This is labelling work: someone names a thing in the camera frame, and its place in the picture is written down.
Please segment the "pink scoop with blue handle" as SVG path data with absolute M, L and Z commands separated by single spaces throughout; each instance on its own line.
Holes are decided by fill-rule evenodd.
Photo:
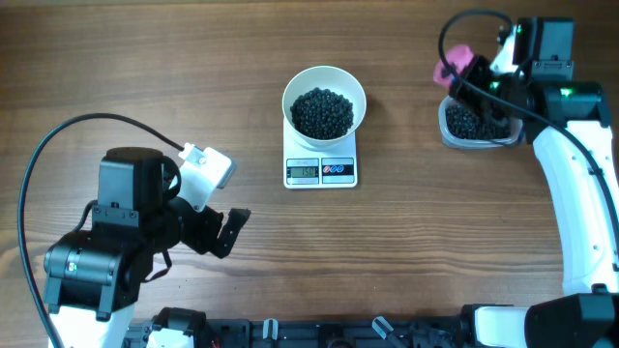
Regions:
M 457 71 L 458 74 L 462 74 L 472 63 L 475 58 L 475 54 L 471 48 L 466 44 L 459 44 L 453 46 L 445 53 L 447 62 Z M 450 89 L 455 78 L 445 68 L 445 65 L 439 61 L 433 72 L 433 80 L 436 84 Z

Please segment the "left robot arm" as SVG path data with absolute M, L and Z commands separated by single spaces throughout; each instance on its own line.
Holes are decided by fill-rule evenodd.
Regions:
M 154 272 L 155 255 L 169 263 L 178 244 L 229 255 L 251 212 L 223 214 L 208 202 L 233 161 L 192 144 L 179 156 L 181 165 L 159 150 L 119 147 L 103 157 L 98 197 L 85 210 L 91 228 L 66 234 L 44 258 L 44 301 L 64 346 L 121 346 L 141 285 L 167 273 Z

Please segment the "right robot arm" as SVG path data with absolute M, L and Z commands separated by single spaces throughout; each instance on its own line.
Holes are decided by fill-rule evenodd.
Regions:
M 618 343 L 618 181 L 604 89 L 577 81 L 566 17 L 508 20 L 492 60 L 440 49 L 434 78 L 491 123 L 519 120 L 550 190 L 563 253 L 563 294 L 527 307 L 462 311 L 471 347 L 614 347 Z

